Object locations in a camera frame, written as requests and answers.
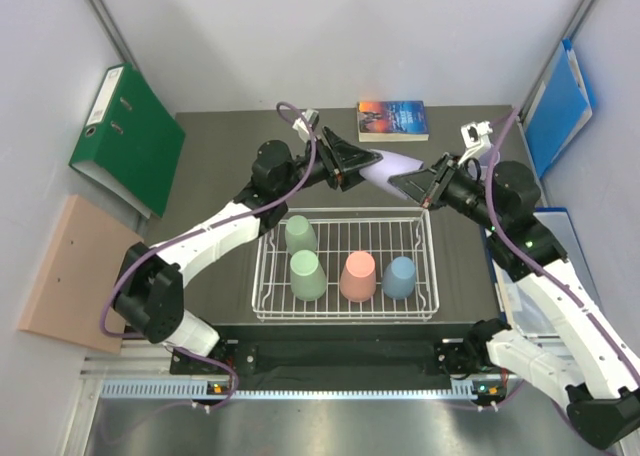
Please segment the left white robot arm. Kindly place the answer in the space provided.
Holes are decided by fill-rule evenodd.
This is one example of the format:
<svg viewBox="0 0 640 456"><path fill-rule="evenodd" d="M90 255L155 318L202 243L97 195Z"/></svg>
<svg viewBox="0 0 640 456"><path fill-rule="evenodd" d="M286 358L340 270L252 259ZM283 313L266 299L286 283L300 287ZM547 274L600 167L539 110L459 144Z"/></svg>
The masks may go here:
<svg viewBox="0 0 640 456"><path fill-rule="evenodd" d="M208 323L186 310L189 282L225 254L272 230L287 213L284 197L293 189L326 183L346 191L362 182L362 169L382 158L329 128L298 157L283 141L262 144L248 184L217 214L170 241L152 248L136 243L126 251L112 309L150 343L182 347L203 371L220 370L227 350Z"/></svg>

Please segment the purple cup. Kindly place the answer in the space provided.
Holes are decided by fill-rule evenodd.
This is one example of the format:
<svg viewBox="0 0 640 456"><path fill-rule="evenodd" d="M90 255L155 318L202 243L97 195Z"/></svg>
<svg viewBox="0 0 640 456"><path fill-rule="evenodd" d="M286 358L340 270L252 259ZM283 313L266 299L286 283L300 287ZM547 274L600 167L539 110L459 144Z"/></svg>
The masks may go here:
<svg viewBox="0 0 640 456"><path fill-rule="evenodd" d="M381 157L376 163L363 168L359 174L377 188L398 197L408 200L408 197L389 183L389 178L398 174L419 171L424 167L421 160L401 155L395 152L373 149L373 152Z"/></svg>

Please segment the green cup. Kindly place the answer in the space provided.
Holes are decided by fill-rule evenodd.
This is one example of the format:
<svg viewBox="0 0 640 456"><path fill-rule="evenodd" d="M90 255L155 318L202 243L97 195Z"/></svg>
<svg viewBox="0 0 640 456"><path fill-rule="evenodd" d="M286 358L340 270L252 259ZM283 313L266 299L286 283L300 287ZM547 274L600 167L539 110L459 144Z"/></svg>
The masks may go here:
<svg viewBox="0 0 640 456"><path fill-rule="evenodd" d="M327 278L317 255L310 250L296 252L290 260L293 295L302 301L315 301L326 292Z"/></svg>
<svg viewBox="0 0 640 456"><path fill-rule="evenodd" d="M315 252L317 249L316 233L309 220L302 215L294 215L287 220L285 242L290 255L302 250Z"/></svg>

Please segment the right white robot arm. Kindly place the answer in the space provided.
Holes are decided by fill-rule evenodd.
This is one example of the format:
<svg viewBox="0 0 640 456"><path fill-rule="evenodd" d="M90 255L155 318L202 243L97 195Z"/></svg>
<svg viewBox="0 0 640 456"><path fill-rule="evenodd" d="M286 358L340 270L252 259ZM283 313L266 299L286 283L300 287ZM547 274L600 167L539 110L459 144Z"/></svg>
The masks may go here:
<svg viewBox="0 0 640 456"><path fill-rule="evenodd" d="M393 175L390 185L426 210L450 207L488 230L493 261L553 326L572 358L563 360L496 319L464 338L469 364L516 374L554 401L573 429L605 450L639 428L639 358L578 278L567 251L535 216L541 191L517 161L489 166L473 178L460 158Z"/></svg>

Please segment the blue cup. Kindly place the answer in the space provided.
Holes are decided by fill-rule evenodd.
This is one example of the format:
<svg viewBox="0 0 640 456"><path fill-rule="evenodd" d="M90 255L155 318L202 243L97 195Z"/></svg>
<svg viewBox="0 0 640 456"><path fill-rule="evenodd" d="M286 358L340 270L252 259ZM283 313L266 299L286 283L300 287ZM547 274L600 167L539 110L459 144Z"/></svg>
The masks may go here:
<svg viewBox="0 0 640 456"><path fill-rule="evenodd" d="M415 289L416 278L417 271L413 260L400 256L386 267L382 289L385 295L393 300L406 299Z"/></svg>

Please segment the green cup front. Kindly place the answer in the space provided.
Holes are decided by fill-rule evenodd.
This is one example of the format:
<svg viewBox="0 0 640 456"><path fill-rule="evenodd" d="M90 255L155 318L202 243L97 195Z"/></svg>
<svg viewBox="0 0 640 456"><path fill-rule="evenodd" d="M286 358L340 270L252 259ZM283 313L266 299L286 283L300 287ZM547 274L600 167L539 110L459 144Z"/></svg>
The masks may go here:
<svg viewBox="0 0 640 456"><path fill-rule="evenodd" d="M290 260L293 295L302 301L315 301L326 292L327 278L317 255L310 250L296 252Z"/></svg>

